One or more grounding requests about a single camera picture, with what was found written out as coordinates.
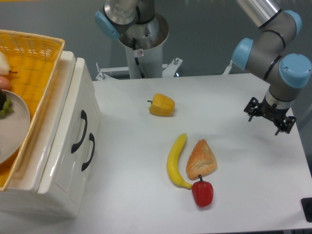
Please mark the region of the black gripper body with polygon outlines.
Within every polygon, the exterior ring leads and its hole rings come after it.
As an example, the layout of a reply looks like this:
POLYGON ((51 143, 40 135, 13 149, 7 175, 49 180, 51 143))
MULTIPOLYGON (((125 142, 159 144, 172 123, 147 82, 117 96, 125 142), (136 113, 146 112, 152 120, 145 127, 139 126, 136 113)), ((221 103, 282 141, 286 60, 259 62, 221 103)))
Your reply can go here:
POLYGON ((277 105, 274 103, 273 105, 269 105, 267 101, 262 101, 259 104, 260 115, 270 121, 272 121, 275 125, 281 125, 285 118, 287 109, 277 109, 277 105))

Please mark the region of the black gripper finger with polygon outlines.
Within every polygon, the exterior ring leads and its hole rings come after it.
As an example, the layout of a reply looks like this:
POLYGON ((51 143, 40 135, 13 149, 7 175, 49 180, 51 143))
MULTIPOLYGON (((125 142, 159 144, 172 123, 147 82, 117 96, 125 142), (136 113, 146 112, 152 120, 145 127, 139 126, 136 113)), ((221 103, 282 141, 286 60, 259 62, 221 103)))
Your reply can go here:
POLYGON ((251 122, 253 117, 261 116, 261 109, 259 108, 259 105, 259 101, 255 97, 252 97, 244 108, 244 112, 249 116, 248 122, 251 122))
POLYGON ((296 122, 296 117, 294 116, 284 116, 274 120, 274 125, 277 127, 275 132, 275 136, 279 133, 287 133, 289 134, 296 122))

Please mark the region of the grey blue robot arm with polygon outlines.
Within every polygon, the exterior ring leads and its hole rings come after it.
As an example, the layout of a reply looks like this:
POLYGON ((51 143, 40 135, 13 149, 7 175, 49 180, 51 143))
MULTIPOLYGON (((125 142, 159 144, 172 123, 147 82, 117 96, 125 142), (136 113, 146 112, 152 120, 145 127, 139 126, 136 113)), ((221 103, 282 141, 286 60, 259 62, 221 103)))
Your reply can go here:
MULTIPOLYGON (((304 55, 281 52, 298 35, 302 20, 290 10, 283 11, 273 0, 240 0, 238 5, 261 30, 258 40, 245 38, 235 48, 231 63, 269 84, 262 101, 252 98, 245 112, 264 117, 277 132, 289 133, 296 118, 287 116, 300 90, 312 74, 304 55)), ((108 37, 126 50, 130 78, 173 77, 181 64, 174 59, 162 63, 162 46, 169 34, 166 19, 155 12, 152 0, 107 0, 95 13, 95 21, 108 37)))

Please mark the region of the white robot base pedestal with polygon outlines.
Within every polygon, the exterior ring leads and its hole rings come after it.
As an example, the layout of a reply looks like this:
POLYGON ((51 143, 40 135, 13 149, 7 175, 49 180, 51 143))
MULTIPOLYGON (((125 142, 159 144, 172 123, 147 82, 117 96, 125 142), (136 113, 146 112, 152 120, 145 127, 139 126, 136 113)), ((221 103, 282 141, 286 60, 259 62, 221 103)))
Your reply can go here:
POLYGON ((137 8, 134 13, 128 24, 115 23, 104 11, 95 13, 95 21, 106 36, 124 47, 131 79, 174 77, 182 60, 163 65, 163 45, 169 35, 166 19, 153 8, 137 8))

